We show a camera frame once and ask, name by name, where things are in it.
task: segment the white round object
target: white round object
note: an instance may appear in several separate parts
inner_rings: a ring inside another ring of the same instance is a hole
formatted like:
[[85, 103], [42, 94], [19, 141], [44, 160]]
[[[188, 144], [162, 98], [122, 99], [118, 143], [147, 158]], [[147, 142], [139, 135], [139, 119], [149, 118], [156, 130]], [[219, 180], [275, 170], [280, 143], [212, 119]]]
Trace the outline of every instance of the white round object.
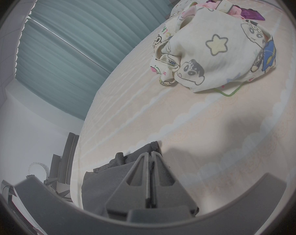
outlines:
[[28, 172], [30, 175], [35, 175], [41, 182], [47, 179], [46, 170], [40, 164], [33, 164]]

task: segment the purple cloth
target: purple cloth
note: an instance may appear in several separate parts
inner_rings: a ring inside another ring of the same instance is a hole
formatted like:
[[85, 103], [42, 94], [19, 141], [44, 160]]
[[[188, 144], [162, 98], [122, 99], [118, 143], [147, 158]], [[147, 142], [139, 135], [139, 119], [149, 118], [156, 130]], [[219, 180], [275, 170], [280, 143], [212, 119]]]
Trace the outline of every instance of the purple cloth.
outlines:
[[235, 6], [242, 10], [242, 13], [240, 15], [245, 19], [255, 19], [255, 20], [263, 20], [263, 21], [265, 20], [264, 17], [256, 10], [241, 8], [237, 5]]

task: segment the teal curtain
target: teal curtain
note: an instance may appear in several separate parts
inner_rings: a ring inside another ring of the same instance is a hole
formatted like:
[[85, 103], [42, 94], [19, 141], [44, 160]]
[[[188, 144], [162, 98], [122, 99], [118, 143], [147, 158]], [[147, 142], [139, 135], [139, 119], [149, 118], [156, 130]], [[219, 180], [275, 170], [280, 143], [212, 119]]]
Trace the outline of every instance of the teal curtain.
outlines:
[[22, 32], [16, 79], [85, 119], [109, 74], [171, 12], [169, 0], [38, 0]]

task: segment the pink garment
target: pink garment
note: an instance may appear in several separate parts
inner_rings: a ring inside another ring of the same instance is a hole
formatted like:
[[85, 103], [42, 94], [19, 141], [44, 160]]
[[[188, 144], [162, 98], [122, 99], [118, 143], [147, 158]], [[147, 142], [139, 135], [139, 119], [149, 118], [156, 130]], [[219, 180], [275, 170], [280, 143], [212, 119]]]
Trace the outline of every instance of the pink garment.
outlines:
[[[217, 2], [204, 2], [204, 3], [198, 3], [196, 4], [196, 6], [199, 7], [206, 7], [209, 9], [216, 9], [219, 5], [220, 1]], [[240, 19], [245, 19], [244, 17], [242, 17], [240, 14], [242, 13], [242, 10], [236, 6], [233, 6], [232, 9], [228, 12], [229, 15], [236, 17], [236, 18], [240, 18]]]

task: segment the mattress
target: mattress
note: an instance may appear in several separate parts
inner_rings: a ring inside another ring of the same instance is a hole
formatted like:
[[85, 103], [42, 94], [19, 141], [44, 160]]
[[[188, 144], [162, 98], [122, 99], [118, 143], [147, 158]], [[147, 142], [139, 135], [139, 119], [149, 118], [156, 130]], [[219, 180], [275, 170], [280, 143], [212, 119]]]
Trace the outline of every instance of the mattress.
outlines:
[[78, 207], [86, 171], [156, 140], [199, 215], [234, 200], [267, 172], [287, 182], [272, 218], [285, 205], [296, 187], [296, 30], [266, 2], [229, 1], [266, 19], [258, 23], [273, 35], [277, 67], [231, 97], [214, 90], [193, 93], [178, 83], [161, 86], [149, 68], [163, 25], [158, 27], [95, 95], [72, 166], [71, 197]]

